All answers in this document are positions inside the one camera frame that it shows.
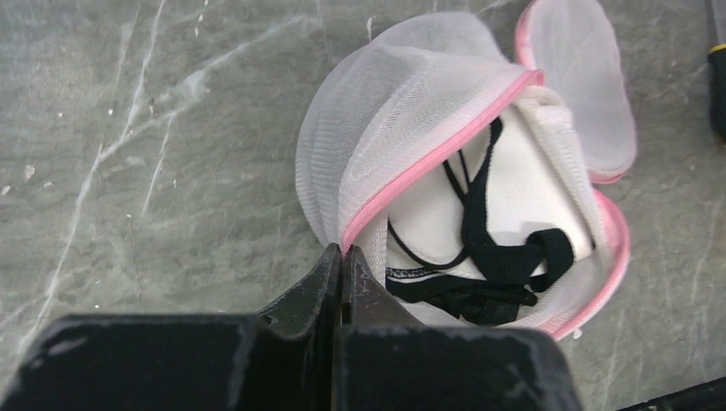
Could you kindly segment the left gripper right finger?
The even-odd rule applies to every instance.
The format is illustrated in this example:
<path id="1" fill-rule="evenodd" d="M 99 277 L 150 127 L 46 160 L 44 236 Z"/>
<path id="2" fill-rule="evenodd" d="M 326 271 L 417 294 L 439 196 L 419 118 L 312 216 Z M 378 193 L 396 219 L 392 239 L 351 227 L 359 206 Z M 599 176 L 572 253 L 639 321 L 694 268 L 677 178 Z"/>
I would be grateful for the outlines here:
<path id="1" fill-rule="evenodd" d="M 337 410 L 578 410 L 562 351 L 532 329 L 428 327 L 378 283 L 358 247 L 342 263 Z"/>

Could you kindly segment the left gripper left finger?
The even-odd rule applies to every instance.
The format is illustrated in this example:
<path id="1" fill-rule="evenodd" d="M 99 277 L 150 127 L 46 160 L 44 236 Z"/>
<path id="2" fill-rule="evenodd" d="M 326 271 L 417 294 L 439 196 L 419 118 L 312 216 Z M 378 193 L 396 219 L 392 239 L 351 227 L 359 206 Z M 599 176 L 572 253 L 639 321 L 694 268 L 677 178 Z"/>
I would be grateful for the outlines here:
<path id="1" fill-rule="evenodd" d="M 327 410 L 342 254 L 257 313 L 83 314 L 34 339 L 4 410 Z"/>

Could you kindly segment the white bra with black straps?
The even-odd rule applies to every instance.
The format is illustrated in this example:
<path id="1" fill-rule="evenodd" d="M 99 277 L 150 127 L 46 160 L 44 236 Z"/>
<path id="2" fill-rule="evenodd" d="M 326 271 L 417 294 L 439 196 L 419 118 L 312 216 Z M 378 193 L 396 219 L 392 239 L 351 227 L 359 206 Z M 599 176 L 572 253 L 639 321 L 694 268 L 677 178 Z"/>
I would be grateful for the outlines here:
<path id="1" fill-rule="evenodd" d="M 357 140 L 339 228 L 425 323 L 487 322 L 487 290 L 516 297 L 504 322 L 552 335 L 586 322 L 613 253 L 571 111 L 544 86 L 399 86 L 348 119 Z"/>

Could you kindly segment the pink-trimmed white mesh laundry bag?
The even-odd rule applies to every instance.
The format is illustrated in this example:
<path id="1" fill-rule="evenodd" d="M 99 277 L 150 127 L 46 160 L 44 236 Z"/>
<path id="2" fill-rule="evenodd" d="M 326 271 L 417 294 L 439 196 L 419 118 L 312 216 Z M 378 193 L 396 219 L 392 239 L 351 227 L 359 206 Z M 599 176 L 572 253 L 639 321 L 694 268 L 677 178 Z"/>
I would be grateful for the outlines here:
<path id="1" fill-rule="evenodd" d="M 596 1 L 533 1 L 508 59 L 465 12 L 417 16 L 343 59 L 312 100 L 295 186 L 323 243 L 429 326 L 565 337 L 616 292 L 628 224 L 598 191 L 633 164 L 616 36 Z"/>

